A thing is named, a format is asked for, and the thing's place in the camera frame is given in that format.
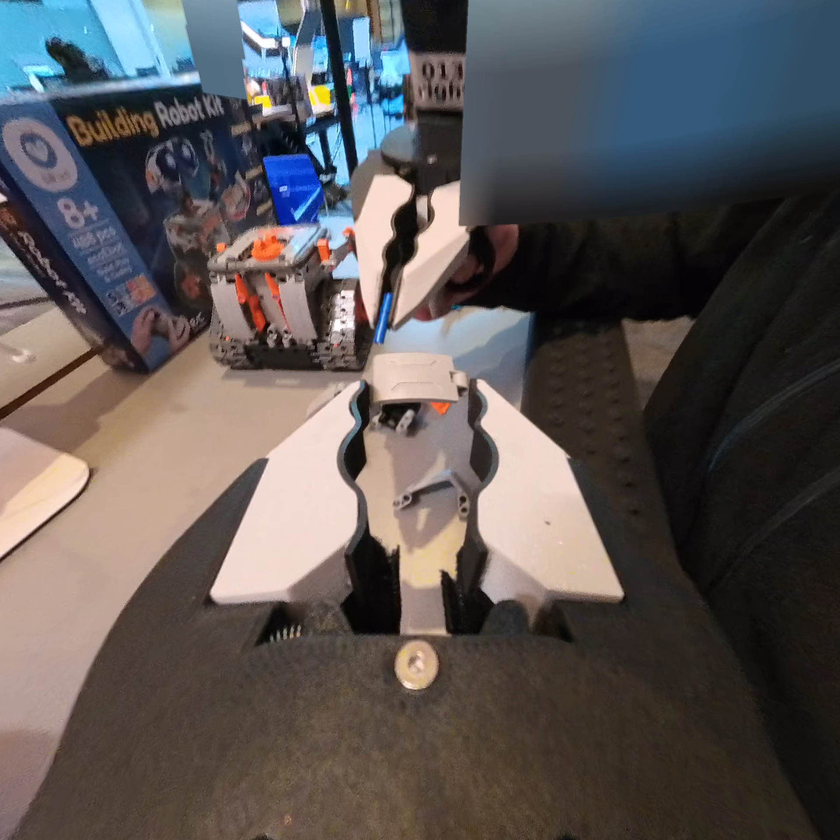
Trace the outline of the person's black jacket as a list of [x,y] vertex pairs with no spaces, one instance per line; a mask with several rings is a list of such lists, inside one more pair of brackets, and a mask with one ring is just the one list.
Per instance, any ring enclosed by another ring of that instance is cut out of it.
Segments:
[[679,557],[838,838],[838,191],[671,221],[656,312],[696,321],[646,423]]

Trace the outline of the white book stand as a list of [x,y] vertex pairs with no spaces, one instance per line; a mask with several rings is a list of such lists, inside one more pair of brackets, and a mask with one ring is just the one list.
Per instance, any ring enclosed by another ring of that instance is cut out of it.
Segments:
[[1,558],[77,499],[90,477],[78,457],[2,427]]

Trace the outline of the blue robot kit box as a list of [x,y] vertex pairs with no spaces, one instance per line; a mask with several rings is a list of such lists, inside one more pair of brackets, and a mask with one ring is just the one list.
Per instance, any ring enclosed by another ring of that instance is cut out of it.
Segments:
[[2,237],[111,367],[202,333],[217,246],[276,219],[254,128],[197,77],[2,100]]

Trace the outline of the grey orange tracked toy robot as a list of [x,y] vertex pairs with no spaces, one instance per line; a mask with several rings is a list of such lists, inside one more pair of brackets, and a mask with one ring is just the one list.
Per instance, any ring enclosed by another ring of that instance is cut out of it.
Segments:
[[359,280],[335,275],[354,255],[351,227],[332,238],[315,223],[217,243],[207,261],[214,360],[235,371],[362,371],[373,328]]

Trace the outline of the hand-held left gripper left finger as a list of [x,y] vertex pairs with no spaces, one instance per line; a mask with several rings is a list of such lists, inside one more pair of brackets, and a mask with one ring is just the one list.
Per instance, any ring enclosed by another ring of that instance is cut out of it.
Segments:
[[209,592],[213,603],[341,603],[344,551],[359,520],[340,447],[356,426],[352,381],[272,449]]

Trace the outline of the person's right forearm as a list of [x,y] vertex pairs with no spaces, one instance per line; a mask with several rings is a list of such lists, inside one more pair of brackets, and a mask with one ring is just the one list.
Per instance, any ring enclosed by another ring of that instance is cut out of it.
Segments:
[[695,317],[781,205],[522,225],[514,256],[472,302],[574,321]]

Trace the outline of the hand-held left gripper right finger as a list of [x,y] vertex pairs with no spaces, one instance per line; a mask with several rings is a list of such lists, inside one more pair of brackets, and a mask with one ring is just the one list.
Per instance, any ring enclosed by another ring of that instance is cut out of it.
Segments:
[[486,381],[469,388],[467,585],[492,602],[618,604],[625,593],[571,459]]

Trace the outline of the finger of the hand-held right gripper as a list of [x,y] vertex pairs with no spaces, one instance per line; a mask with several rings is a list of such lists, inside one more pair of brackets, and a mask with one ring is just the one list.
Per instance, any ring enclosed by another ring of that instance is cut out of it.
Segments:
[[395,293],[401,267],[413,255],[416,199],[413,185],[398,174],[375,175],[355,222],[361,300],[373,328],[383,294]]
[[419,200],[419,230],[414,252],[398,276],[391,309],[391,328],[399,329],[436,297],[463,264],[472,227],[460,222],[461,183],[451,182]]

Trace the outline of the grey curved panel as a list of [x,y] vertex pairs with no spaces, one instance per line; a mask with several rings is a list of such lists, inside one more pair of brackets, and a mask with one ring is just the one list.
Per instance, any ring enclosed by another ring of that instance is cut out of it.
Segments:
[[456,403],[469,390],[467,373],[441,353],[380,353],[365,380],[373,405]]

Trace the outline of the blue plastic bin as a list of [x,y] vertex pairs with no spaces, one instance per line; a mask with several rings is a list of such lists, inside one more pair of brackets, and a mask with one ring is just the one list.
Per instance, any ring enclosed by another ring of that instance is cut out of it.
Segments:
[[324,192],[308,154],[268,155],[263,159],[276,218],[282,226],[314,224]]

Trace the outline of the black pole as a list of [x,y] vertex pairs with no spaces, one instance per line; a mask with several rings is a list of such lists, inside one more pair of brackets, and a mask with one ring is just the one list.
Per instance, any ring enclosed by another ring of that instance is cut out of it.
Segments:
[[358,166],[350,94],[346,80],[343,52],[340,42],[340,28],[334,1],[320,1],[322,24],[327,39],[329,67],[332,74],[333,96],[339,116],[344,157],[349,176],[352,177]]

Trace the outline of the person's right hand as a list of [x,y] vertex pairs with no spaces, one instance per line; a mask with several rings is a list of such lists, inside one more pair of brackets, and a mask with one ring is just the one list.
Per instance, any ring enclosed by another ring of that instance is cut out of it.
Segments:
[[515,256],[519,243],[517,225],[498,225],[477,228],[474,235],[489,244],[482,252],[473,248],[458,263],[450,277],[415,313],[418,321],[441,319],[462,305],[475,301],[491,280],[504,270]]

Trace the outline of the small grey angled beam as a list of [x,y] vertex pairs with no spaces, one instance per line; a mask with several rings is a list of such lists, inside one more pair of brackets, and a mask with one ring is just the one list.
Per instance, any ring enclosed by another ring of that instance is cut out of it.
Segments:
[[394,511],[405,510],[417,504],[421,498],[447,488],[455,494],[458,518],[466,520],[471,510],[471,487],[458,472],[451,468],[439,470],[398,492],[392,500],[392,508]]

